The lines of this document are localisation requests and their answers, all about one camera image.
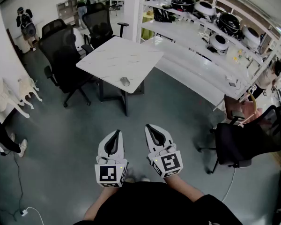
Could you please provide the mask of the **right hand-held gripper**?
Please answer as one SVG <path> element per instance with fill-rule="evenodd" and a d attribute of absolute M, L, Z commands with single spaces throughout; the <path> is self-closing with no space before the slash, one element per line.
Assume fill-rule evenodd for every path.
<path fill-rule="evenodd" d="M 145 126 L 147 146 L 151 153 L 148 154 L 150 165 L 155 169 L 161 178 L 167 178 L 178 174 L 183 169 L 181 153 L 168 131 L 153 125 Z"/>

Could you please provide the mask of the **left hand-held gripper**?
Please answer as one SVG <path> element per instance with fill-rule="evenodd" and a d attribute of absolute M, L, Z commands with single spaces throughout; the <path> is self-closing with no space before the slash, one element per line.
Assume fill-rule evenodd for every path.
<path fill-rule="evenodd" d="M 96 181 L 104 188 L 122 187 L 127 173 L 128 161 L 124 158 L 123 134 L 115 130 L 108 134 L 98 146 L 97 164 L 95 165 Z"/>

